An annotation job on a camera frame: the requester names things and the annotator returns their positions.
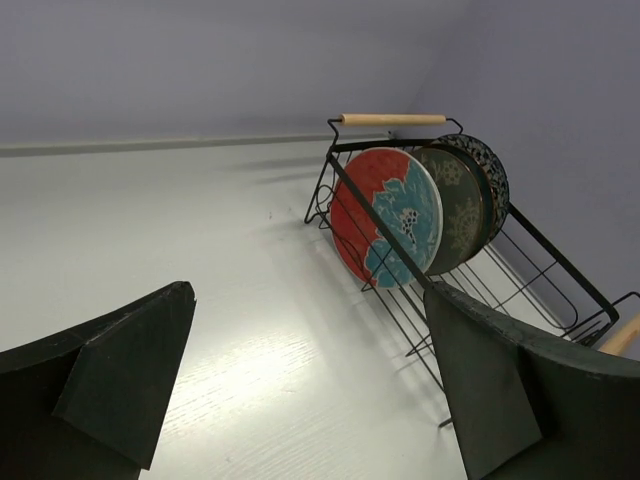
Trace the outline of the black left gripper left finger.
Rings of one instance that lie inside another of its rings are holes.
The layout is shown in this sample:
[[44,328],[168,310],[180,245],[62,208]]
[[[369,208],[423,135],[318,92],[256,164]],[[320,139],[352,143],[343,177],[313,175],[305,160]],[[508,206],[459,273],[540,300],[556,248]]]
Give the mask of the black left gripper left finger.
[[1,354],[4,479],[137,479],[195,313],[187,281]]

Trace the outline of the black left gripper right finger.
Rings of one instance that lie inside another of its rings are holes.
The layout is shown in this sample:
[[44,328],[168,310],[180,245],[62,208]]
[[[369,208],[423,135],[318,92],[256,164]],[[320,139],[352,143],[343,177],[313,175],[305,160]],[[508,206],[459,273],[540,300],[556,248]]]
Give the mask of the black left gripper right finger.
[[427,324],[470,479],[636,479],[639,363],[435,282]]

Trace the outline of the blue white floral plate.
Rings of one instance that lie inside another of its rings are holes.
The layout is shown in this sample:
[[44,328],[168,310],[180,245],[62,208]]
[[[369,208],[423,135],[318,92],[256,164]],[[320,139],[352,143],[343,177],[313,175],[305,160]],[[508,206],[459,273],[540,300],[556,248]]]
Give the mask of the blue white floral plate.
[[435,144],[463,150],[484,171],[493,199],[494,221],[487,240],[487,243],[491,243],[503,227],[510,205],[509,182],[501,160],[486,143],[464,133],[442,135],[436,139]]

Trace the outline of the red and teal floral plate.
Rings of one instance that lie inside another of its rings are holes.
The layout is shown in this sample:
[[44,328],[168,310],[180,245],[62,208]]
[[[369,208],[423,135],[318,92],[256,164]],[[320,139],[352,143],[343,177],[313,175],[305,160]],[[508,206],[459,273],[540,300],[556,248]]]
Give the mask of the red and teal floral plate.
[[[434,179],[411,154],[389,147],[355,156],[345,173],[400,247],[424,273],[443,233],[443,207]],[[336,183],[329,209],[336,250],[361,281],[395,289],[415,276],[344,181]]]

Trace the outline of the dark reindeer snowflake plate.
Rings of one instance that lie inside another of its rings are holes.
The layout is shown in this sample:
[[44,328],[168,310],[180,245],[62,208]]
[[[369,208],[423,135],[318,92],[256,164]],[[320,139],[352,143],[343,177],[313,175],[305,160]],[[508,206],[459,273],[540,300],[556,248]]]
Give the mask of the dark reindeer snowflake plate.
[[413,156],[435,181],[443,209],[440,246],[426,274],[447,273],[473,258],[488,239],[494,221],[488,178],[458,147],[426,146]]

